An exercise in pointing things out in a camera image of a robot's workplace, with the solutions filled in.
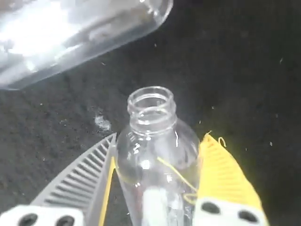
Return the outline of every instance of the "bottle opening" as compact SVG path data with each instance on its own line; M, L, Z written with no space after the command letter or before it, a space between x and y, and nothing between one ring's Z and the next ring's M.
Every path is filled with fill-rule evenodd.
M158 132L172 126L176 121L175 109L174 95L160 86L138 89L128 98L130 125L143 133Z

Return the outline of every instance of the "black background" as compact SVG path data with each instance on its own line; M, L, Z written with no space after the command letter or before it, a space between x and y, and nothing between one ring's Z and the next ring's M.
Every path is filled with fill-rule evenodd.
M225 138L271 224L300 225L300 60L299 0L175 0L149 36L0 92L0 211L29 203L82 152L122 129L131 92L162 85L200 136L213 130ZM111 131L96 126L96 115ZM113 187L116 212L107 223L129 224L116 177Z

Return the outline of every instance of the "black hole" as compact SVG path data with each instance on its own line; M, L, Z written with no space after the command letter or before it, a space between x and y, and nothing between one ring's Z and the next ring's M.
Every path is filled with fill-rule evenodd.
M74 225L74 218L71 216L64 216L60 218L55 226L73 226Z
M36 223L38 215L31 213L25 215L19 222L19 226L32 226Z
M251 213L249 211L246 211L246 210L240 211L238 213L238 217L240 219L246 220L248 222L252 222L252 223L257 223L258 222L257 217L253 213Z
M205 202L202 204L202 210L212 213L212 214L220 214L220 208L212 202Z

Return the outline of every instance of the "plastic bottle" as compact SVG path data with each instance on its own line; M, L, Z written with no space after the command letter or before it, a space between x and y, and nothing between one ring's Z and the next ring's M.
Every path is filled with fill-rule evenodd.
M1 0L0 89L21 89L156 30L173 0Z
M133 226L190 225L184 218L191 219L199 181L198 137L177 118L164 87L135 91L127 110L115 164Z

